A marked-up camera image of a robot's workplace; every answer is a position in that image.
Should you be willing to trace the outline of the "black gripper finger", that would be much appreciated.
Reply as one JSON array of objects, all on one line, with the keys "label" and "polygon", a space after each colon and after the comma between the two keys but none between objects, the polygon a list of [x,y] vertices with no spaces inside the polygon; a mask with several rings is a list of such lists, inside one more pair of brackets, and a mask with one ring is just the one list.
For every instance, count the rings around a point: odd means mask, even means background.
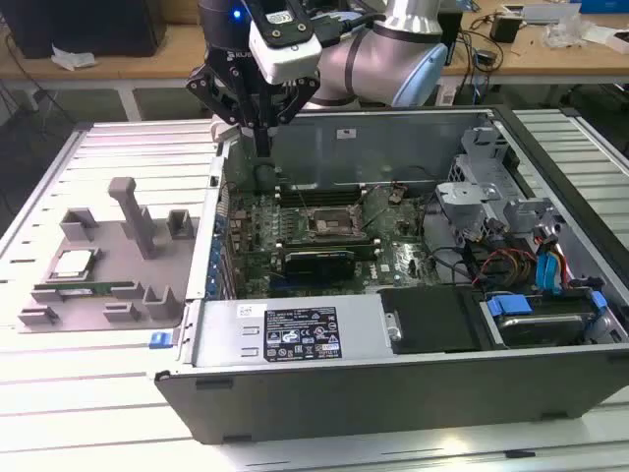
[{"label": "black gripper finger", "polygon": [[199,66],[190,75],[186,88],[205,107],[228,125],[248,129],[256,157],[262,157],[262,129],[252,94],[247,89],[244,70],[227,66],[216,75],[208,65]]},{"label": "black gripper finger", "polygon": [[262,89],[262,156],[270,157],[272,137],[279,126],[287,125],[319,89],[315,76],[291,80]]}]

